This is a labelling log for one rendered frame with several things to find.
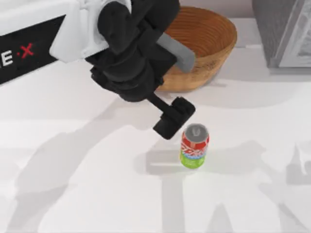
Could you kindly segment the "red and green can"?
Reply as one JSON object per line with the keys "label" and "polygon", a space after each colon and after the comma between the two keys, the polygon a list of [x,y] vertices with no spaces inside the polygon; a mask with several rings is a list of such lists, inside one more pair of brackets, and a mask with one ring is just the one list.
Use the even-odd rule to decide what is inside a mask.
{"label": "red and green can", "polygon": [[205,161],[209,132],[203,124],[192,123],[182,133],[179,159],[183,166],[199,168]]}

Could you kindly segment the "pale grey cabinet door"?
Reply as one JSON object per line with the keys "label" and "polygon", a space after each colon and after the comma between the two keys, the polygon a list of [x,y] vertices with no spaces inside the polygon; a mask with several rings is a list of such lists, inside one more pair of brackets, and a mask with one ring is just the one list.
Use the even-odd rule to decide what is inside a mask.
{"label": "pale grey cabinet door", "polygon": [[311,0],[296,0],[283,42],[280,67],[311,68]]}

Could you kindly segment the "round wooden basket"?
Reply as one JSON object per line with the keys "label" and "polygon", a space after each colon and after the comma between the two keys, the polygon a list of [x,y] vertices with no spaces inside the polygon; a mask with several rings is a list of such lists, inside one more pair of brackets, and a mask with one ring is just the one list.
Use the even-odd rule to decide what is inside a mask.
{"label": "round wooden basket", "polygon": [[173,67],[158,91],[187,92],[205,85],[220,70],[238,39],[235,24],[214,11],[182,6],[167,34],[196,55],[193,69],[183,73]]}

